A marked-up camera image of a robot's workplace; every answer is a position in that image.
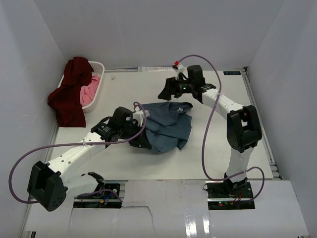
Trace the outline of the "teal blue t shirt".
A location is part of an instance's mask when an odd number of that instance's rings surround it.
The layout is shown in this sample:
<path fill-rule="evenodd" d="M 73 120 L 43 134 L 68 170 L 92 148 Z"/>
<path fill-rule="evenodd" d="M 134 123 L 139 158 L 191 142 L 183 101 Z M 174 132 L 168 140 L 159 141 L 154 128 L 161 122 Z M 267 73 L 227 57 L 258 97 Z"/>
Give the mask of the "teal blue t shirt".
<path fill-rule="evenodd" d="M 142 105 L 149 112 L 146 136 L 151 150 L 165 153 L 178 148 L 182 150 L 191 133 L 192 117 L 187 114 L 193 108 L 188 102 L 164 102 Z"/>

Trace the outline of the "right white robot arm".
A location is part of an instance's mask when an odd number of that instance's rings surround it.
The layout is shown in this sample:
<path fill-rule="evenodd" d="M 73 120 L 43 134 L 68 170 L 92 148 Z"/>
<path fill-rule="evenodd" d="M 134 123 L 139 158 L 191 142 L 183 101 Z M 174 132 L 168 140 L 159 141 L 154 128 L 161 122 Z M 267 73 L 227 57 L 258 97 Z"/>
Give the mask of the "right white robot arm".
<path fill-rule="evenodd" d="M 217 182 L 231 198 L 241 193 L 247 184 L 247 167 L 251 153 L 262 139 L 260 120 L 255 106 L 243 106 L 221 94 L 221 88 L 206 83 L 200 65 L 184 67 L 176 62 L 172 67 L 176 76 L 166 79 L 159 99 L 171 100 L 182 94 L 191 94 L 201 104 L 209 106 L 226 120 L 226 137 L 231 155 L 223 179 Z"/>

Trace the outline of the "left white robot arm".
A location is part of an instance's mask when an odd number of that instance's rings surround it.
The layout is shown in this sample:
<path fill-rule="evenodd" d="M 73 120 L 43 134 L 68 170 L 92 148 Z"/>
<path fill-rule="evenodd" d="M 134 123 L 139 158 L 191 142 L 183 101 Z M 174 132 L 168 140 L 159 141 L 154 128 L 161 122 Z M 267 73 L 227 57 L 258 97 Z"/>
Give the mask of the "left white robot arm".
<path fill-rule="evenodd" d="M 106 186 L 105 179 L 95 173 L 74 173 L 96 154 L 117 142 L 132 142 L 145 134 L 145 124 L 150 113 L 135 107 L 133 111 L 118 107 L 112 116 L 102 119 L 79 143 L 51 159 L 37 162 L 31 170 L 27 191 L 47 211 L 56 210 L 69 197 L 80 199 L 92 196 L 118 197 L 119 192 Z"/>

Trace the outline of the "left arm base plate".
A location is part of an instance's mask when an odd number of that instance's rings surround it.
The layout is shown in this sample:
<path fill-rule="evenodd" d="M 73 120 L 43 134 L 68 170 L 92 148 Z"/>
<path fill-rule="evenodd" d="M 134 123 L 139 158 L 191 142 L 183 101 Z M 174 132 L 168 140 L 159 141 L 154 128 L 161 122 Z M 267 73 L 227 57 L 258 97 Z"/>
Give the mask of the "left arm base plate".
<path fill-rule="evenodd" d="M 101 191 L 97 194 L 89 196 L 78 196 L 75 198 L 73 208 L 98 208 L 98 209 L 120 209 L 122 202 L 114 195 L 116 193 L 121 200 L 124 198 L 125 183 L 105 182 L 101 187 L 97 187 L 96 191 Z"/>

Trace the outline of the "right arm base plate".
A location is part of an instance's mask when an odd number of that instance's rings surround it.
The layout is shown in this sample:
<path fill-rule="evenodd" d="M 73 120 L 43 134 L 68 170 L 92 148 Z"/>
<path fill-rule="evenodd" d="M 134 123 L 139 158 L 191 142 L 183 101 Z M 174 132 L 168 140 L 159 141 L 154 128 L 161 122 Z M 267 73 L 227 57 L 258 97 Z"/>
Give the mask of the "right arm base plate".
<path fill-rule="evenodd" d="M 210 211 L 255 209 L 254 201 L 249 201 L 253 198 L 253 191 L 249 182 L 234 192 L 225 190 L 222 182 L 205 183 L 203 190 L 207 192 L 208 209 Z"/>

